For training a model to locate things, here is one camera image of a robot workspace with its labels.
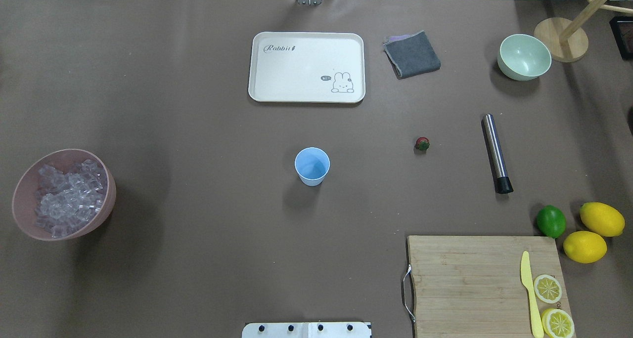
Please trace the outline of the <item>light blue plastic cup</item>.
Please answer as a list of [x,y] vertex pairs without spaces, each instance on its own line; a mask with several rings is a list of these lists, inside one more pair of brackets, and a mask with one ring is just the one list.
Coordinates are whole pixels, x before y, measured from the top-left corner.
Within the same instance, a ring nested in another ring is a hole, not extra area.
[[330,158],[318,147],[307,147],[297,154],[294,167],[303,184],[317,186],[329,172]]

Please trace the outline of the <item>clear ice cubes pile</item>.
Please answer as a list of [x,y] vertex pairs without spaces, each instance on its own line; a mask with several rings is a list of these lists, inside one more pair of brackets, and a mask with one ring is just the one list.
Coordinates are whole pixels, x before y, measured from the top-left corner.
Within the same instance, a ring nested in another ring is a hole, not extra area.
[[101,211],[108,180],[104,167],[95,160],[75,163],[66,173],[43,165],[38,174],[35,225],[49,232],[52,238],[74,234]]

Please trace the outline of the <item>wooden cup tree stand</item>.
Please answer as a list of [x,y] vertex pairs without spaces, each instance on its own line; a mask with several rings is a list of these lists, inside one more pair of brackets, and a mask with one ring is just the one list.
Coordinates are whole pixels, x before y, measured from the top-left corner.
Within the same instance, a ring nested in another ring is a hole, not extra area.
[[588,37],[582,29],[599,9],[632,15],[631,8],[609,5],[609,0],[587,0],[588,4],[574,20],[552,17],[538,23],[534,37],[539,39],[549,50],[552,59],[572,63],[583,58],[588,51]]

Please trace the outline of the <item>cream rabbit serving tray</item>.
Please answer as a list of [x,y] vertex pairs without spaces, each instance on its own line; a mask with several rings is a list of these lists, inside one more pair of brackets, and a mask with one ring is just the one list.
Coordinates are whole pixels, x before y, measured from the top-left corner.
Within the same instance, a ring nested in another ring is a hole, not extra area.
[[356,104],[366,94],[364,41],[353,33],[260,32],[247,90],[258,102]]

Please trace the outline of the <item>red strawberry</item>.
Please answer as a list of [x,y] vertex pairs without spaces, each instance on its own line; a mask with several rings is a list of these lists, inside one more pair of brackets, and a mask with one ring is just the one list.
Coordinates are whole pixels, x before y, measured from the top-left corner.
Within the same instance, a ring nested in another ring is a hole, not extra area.
[[414,143],[414,148],[418,151],[427,151],[430,147],[430,139],[427,137],[419,137]]

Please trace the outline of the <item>grey folded cloth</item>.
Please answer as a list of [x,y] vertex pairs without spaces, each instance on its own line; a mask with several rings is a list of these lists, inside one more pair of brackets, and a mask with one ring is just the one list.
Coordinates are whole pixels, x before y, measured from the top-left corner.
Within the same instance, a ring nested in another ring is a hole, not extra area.
[[434,72],[441,67],[424,30],[411,35],[390,36],[383,43],[383,49],[399,79]]

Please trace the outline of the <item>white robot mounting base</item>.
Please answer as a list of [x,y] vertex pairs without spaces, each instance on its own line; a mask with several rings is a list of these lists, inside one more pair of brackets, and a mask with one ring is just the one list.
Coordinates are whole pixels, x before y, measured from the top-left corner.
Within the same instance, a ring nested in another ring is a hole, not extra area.
[[250,323],[242,338],[371,338],[366,322],[276,322]]

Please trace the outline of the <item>wooden cutting board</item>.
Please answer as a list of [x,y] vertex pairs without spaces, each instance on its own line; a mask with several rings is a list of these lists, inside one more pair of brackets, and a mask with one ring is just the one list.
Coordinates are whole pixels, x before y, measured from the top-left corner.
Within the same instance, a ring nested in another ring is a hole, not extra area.
[[533,277],[554,276],[562,287],[548,308],[571,313],[554,239],[511,235],[410,235],[416,338],[531,338],[529,298],[520,262],[530,255]]

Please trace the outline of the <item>mint green bowl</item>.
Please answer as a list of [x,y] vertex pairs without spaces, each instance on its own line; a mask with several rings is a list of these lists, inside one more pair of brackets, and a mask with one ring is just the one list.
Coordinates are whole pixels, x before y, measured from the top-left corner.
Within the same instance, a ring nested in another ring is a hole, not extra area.
[[497,65],[514,81],[531,81],[544,75],[552,63],[551,53],[536,37],[514,34],[500,43]]

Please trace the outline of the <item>green lime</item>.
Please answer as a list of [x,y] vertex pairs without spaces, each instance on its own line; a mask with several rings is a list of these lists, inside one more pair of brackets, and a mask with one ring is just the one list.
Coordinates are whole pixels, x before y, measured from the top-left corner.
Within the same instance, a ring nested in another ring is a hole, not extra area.
[[567,219],[560,209],[546,205],[536,216],[536,226],[544,235],[557,239],[567,229]]

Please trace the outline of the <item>pink bowl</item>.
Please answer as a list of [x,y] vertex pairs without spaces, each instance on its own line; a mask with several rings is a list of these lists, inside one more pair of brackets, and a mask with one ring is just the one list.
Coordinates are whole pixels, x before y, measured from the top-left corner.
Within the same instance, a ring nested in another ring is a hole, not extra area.
[[[97,162],[105,171],[107,186],[105,191],[104,205],[102,209],[96,214],[94,219],[91,219],[85,227],[79,229],[77,232],[66,235],[63,238],[53,238],[52,234],[45,231],[43,228],[36,227],[36,212],[35,209],[38,206],[38,201],[35,197],[35,191],[39,186],[39,174],[38,170],[43,165],[50,165],[62,171],[68,171],[71,167],[78,162],[91,159]],[[117,198],[117,185],[115,178],[110,169],[102,162],[102,160],[95,154],[81,149],[63,149],[50,153],[47,156],[41,158],[34,163],[18,182],[14,194],[13,194],[13,218],[17,226],[23,233],[29,235],[34,239],[40,241],[63,241],[74,238],[79,238],[82,235],[86,235],[93,230],[96,230],[111,214],[115,201]]]

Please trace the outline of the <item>lemon slice upper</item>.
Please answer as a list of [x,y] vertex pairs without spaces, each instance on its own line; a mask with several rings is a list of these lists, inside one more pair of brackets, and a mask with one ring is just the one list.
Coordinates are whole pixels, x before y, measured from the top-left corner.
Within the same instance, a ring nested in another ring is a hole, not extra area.
[[547,304],[556,304],[562,298],[562,286],[551,275],[542,274],[534,279],[534,291],[536,297]]

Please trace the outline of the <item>lemon slice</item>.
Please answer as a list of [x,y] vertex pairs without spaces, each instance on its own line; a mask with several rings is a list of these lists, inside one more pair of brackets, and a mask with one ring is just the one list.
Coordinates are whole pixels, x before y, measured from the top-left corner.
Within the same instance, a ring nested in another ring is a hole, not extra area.
[[534,279],[534,291],[536,297],[547,304],[556,304],[562,298],[562,286],[551,275],[542,274]]
[[574,338],[576,325],[563,309],[549,308],[541,315],[541,324],[549,338]]

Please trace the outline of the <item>yellow lemon near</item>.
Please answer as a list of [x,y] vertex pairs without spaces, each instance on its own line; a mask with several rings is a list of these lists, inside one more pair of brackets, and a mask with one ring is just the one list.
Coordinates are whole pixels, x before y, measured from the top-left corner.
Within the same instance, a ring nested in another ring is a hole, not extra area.
[[608,248],[601,235],[590,231],[576,231],[563,241],[563,250],[571,260],[590,264],[602,259]]

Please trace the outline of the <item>yellow lemon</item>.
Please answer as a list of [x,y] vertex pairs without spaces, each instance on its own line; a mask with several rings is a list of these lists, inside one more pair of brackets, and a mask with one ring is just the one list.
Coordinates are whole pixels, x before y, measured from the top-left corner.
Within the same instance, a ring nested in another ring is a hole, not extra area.
[[594,233],[603,237],[623,234],[626,220],[621,212],[600,202],[587,202],[580,207],[581,222]]
[[608,248],[601,235],[590,231],[576,231],[563,241],[563,250],[571,260],[590,264],[602,259]]

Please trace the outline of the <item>lemon slice lower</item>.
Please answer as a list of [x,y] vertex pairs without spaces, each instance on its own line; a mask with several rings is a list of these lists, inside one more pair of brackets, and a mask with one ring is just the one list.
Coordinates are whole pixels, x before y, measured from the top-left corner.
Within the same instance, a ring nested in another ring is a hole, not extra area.
[[549,308],[541,315],[541,324],[549,338],[574,338],[576,325],[563,309]]

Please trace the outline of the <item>yellow lemon far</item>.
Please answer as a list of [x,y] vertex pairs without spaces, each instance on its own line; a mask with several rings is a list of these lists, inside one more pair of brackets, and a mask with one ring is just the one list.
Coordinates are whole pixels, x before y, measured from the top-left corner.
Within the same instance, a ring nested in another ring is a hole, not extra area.
[[600,202],[587,202],[580,207],[581,222],[594,233],[603,237],[623,234],[626,220],[621,212]]

